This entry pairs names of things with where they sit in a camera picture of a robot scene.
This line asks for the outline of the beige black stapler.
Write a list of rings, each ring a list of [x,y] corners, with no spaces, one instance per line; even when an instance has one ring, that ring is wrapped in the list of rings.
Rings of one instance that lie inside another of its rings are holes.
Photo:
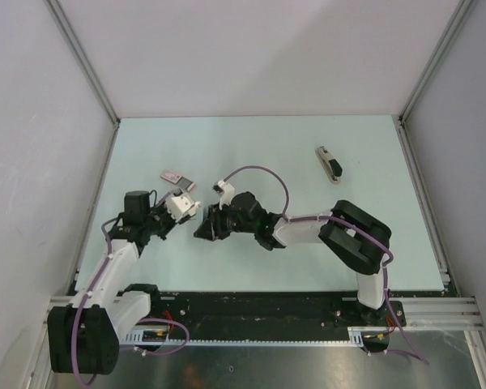
[[[343,175],[343,168],[340,163],[330,154],[326,147],[321,146],[315,149],[315,154],[321,163],[330,182],[337,185]]]

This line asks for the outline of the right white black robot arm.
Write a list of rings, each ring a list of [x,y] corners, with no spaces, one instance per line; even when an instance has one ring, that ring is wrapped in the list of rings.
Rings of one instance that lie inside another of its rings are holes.
[[[387,266],[392,232],[388,226],[347,200],[330,210],[306,216],[283,216],[267,211],[246,191],[229,203],[207,208],[194,237],[221,241],[233,233],[247,233],[264,249],[272,251],[299,244],[323,244],[349,269],[357,280],[357,314],[367,325],[386,316]]]

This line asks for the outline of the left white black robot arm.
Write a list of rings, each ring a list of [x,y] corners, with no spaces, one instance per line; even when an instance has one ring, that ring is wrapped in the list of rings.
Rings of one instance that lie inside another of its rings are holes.
[[[52,371],[64,374],[110,374],[117,364],[121,339],[141,319],[157,322],[162,303],[153,298],[154,285],[126,290],[121,282],[138,262],[151,238],[165,239],[186,216],[181,190],[151,203],[145,190],[124,196],[122,211],[101,226],[106,248],[87,283],[65,306],[51,309],[47,318]]]

